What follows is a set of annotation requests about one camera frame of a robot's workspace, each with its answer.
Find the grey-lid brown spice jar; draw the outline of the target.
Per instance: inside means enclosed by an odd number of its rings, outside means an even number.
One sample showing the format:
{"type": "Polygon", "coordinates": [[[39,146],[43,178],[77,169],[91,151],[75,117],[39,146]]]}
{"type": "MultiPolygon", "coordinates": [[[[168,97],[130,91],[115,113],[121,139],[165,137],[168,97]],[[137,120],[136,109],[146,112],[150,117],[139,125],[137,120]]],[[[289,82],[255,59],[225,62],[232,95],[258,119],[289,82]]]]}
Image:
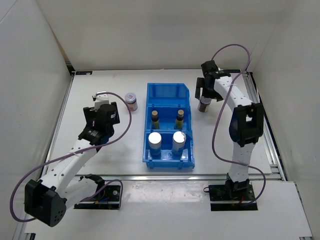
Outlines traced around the grey-lid brown spice jar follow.
{"type": "Polygon", "coordinates": [[[197,109],[202,113],[207,112],[209,109],[209,105],[211,104],[211,101],[212,101],[211,98],[201,96],[199,99],[199,104],[198,104],[197,109]]]}

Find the grey-lid dark spice jar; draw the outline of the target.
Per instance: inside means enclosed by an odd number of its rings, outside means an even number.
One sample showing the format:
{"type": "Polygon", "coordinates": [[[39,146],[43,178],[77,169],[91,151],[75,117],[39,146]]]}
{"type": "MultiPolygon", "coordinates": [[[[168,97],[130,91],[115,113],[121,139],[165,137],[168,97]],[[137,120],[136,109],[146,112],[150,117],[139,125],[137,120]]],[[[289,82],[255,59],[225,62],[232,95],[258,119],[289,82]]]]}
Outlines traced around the grey-lid dark spice jar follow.
{"type": "Polygon", "coordinates": [[[134,112],[138,109],[137,97],[133,92],[128,92],[125,95],[125,102],[128,104],[131,112],[134,112]]]}

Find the yellow label dark-cap bottle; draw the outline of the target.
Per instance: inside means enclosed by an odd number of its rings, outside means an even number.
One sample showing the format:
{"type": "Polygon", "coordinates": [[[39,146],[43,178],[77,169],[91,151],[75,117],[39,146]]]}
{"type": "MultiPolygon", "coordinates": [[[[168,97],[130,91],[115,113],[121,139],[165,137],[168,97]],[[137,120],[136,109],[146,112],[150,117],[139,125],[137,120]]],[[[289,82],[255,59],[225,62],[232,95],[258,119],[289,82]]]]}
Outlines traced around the yellow label dark-cap bottle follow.
{"type": "Polygon", "coordinates": [[[184,111],[182,109],[179,109],[175,119],[174,128],[176,130],[181,130],[183,128],[183,123],[184,123],[184,111]]]}

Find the tan-cap yellow bottle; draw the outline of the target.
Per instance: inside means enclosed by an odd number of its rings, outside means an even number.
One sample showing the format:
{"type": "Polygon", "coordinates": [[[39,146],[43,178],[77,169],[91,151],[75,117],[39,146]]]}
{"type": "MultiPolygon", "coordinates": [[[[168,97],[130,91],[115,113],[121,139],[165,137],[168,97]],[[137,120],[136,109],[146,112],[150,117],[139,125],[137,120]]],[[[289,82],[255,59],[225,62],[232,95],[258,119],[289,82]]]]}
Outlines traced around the tan-cap yellow bottle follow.
{"type": "Polygon", "coordinates": [[[151,128],[157,130],[160,128],[159,116],[156,110],[151,112],[151,128]]]}

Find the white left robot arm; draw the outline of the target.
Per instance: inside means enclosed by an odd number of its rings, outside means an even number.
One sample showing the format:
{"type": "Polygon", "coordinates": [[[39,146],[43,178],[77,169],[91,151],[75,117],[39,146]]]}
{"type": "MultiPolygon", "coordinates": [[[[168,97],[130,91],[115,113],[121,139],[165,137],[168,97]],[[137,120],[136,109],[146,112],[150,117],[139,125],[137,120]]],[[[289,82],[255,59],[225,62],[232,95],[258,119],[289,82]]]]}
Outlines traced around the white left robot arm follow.
{"type": "Polygon", "coordinates": [[[98,109],[83,109],[86,126],[71,148],[71,156],[59,163],[39,180],[29,180],[24,189],[24,210],[42,223],[54,227],[66,210],[81,200],[100,200],[105,194],[105,180],[88,174],[74,180],[75,175],[114,134],[120,123],[116,102],[100,104],[98,109]]]}

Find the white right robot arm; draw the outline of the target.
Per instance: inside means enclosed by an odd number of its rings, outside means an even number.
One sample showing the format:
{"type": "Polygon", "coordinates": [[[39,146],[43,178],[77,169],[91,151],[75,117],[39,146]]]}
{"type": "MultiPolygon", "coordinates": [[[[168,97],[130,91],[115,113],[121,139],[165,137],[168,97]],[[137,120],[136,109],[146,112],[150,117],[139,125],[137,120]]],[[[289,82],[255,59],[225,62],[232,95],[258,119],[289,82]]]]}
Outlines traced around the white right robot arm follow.
{"type": "Polygon", "coordinates": [[[254,103],[232,83],[230,73],[219,69],[214,60],[201,65],[203,77],[197,78],[195,98],[205,108],[211,100],[224,100],[232,111],[229,135],[233,141],[232,163],[227,173],[224,193],[230,200],[238,199],[249,187],[252,151],[263,135],[264,109],[254,103]]]}

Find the blue plastic divided bin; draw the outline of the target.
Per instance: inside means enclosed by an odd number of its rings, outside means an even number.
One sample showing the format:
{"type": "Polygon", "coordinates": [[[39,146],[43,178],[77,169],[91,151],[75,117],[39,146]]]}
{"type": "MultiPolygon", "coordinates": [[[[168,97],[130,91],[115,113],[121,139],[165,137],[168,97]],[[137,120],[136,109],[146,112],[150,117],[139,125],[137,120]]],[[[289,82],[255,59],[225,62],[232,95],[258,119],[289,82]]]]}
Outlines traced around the blue plastic divided bin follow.
{"type": "Polygon", "coordinates": [[[194,168],[192,114],[190,91],[183,83],[148,83],[146,92],[145,125],[142,161],[149,169],[194,168]],[[152,129],[152,111],[158,112],[159,129],[152,129]],[[178,110],[184,111],[182,129],[175,129],[178,110]],[[173,134],[181,131],[186,134],[182,154],[172,153],[173,134]],[[161,153],[153,156],[148,142],[149,134],[158,132],[161,135],[161,153]]]}

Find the dark label sticker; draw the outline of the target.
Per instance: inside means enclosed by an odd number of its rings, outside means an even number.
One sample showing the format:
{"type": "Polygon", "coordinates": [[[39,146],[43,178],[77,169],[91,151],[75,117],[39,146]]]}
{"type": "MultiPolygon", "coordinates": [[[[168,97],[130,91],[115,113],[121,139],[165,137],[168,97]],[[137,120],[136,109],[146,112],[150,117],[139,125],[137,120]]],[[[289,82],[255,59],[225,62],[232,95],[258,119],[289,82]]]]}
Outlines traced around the dark label sticker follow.
{"type": "Polygon", "coordinates": [[[92,71],[76,71],[75,75],[87,76],[87,75],[91,75],[92,73],[93,73],[92,71]]]}

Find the aluminium front rail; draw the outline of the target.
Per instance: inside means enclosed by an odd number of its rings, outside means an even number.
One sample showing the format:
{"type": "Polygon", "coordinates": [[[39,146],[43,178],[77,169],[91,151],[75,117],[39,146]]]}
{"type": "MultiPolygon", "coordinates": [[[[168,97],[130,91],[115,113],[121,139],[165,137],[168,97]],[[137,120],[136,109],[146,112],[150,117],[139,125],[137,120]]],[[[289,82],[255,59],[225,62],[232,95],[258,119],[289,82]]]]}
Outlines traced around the aluminium front rail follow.
{"type": "MultiPolygon", "coordinates": [[[[227,179],[226,175],[100,175],[105,180],[119,179],[122,181],[224,181],[227,179]]],[[[267,174],[266,180],[282,181],[279,173],[267,174]]],[[[251,181],[263,180],[263,176],[253,174],[249,176],[251,181]]]]}

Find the aluminium rail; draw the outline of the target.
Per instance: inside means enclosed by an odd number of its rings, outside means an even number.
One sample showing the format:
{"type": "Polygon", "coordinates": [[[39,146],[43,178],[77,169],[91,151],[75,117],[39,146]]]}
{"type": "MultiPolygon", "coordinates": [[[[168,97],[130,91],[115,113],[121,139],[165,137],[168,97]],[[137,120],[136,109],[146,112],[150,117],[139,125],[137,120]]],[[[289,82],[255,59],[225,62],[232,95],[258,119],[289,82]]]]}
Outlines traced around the aluminium rail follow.
{"type": "MultiPolygon", "coordinates": [[[[226,175],[100,175],[105,180],[119,179],[122,181],[224,181],[227,179],[226,175]]],[[[266,180],[282,181],[279,173],[267,174],[266,180]]],[[[251,181],[263,180],[263,176],[253,174],[249,176],[251,181]]]]}
{"type": "MultiPolygon", "coordinates": [[[[245,72],[242,77],[249,98],[255,103],[263,103],[253,73],[245,72]]],[[[281,181],[287,181],[287,176],[283,168],[280,152],[278,150],[278,146],[275,141],[266,112],[263,115],[263,119],[263,136],[261,138],[269,161],[269,165],[271,167],[271,171],[276,175],[279,175],[279,179],[281,181]]]]}

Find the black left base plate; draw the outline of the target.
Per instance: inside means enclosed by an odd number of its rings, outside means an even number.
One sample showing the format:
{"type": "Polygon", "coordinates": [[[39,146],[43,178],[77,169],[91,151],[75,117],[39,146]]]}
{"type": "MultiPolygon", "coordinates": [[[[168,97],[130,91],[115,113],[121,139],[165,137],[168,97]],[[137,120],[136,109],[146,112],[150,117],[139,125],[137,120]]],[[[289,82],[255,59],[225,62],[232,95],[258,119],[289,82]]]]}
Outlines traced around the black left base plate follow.
{"type": "Polygon", "coordinates": [[[124,185],[119,179],[110,180],[97,188],[89,199],[74,205],[75,210],[119,210],[122,205],[124,185]]]}

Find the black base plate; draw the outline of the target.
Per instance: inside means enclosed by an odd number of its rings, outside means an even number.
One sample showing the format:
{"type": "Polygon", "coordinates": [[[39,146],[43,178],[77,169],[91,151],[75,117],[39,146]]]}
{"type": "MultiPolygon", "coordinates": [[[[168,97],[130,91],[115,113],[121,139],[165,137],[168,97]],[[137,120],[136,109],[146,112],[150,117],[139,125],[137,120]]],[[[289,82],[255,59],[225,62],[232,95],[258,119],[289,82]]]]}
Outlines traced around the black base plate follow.
{"type": "Polygon", "coordinates": [[[74,205],[75,210],[119,210],[122,205],[124,185],[119,179],[110,180],[97,188],[89,199],[74,205]]]}
{"type": "Polygon", "coordinates": [[[211,184],[203,188],[209,194],[210,210],[212,212],[257,211],[252,184],[246,190],[230,194],[224,184],[211,184]]]}

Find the aluminium right rail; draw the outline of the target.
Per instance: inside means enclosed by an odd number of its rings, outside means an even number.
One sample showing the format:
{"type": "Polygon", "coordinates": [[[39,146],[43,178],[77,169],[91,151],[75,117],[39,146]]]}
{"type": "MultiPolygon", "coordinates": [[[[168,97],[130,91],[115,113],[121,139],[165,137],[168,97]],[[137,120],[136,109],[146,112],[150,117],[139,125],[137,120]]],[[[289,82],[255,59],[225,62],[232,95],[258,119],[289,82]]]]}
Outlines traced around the aluminium right rail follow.
{"type": "MultiPolygon", "coordinates": [[[[242,77],[249,98],[255,103],[263,103],[253,73],[245,72],[242,77]]],[[[269,161],[269,165],[271,167],[271,171],[276,175],[279,175],[279,179],[281,181],[287,181],[287,176],[283,168],[280,152],[278,150],[278,146],[275,141],[266,112],[263,115],[263,119],[263,136],[261,138],[269,161]]]]}

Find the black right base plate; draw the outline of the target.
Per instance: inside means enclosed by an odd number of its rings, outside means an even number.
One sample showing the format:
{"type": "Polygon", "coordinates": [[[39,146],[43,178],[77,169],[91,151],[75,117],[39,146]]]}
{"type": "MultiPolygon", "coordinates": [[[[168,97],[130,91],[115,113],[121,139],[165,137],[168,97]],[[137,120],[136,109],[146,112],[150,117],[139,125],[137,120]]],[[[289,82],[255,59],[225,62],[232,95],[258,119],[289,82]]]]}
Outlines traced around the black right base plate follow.
{"type": "Polygon", "coordinates": [[[212,212],[257,211],[252,184],[246,190],[230,194],[224,184],[211,184],[203,188],[209,194],[210,210],[212,212]]]}

